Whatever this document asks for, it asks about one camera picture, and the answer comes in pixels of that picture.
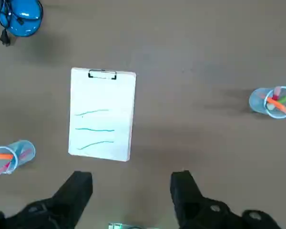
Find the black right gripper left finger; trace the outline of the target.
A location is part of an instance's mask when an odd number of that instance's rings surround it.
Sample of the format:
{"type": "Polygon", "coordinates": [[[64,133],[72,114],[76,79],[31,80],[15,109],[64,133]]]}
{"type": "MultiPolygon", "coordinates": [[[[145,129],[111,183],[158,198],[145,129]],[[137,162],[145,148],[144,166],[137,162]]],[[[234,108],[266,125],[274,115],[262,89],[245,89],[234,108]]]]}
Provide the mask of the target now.
{"type": "Polygon", "coordinates": [[[73,229],[92,194],[92,174],[75,171],[52,197],[32,202],[11,217],[0,211],[0,229],[73,229]]]}

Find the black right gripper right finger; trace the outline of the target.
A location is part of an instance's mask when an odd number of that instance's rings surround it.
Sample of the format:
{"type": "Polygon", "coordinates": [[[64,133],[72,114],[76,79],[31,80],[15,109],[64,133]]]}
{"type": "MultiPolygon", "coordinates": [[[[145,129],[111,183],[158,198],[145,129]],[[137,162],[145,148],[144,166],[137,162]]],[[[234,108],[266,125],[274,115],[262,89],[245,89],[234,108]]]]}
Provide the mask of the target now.
{"type": "Polygon", "coordinates": [[[245,210],[233,213],[222,201],[204,197],[188,170],[173,172],[170,193],[180,229],[279,229],[267,213],[245,210]]]}

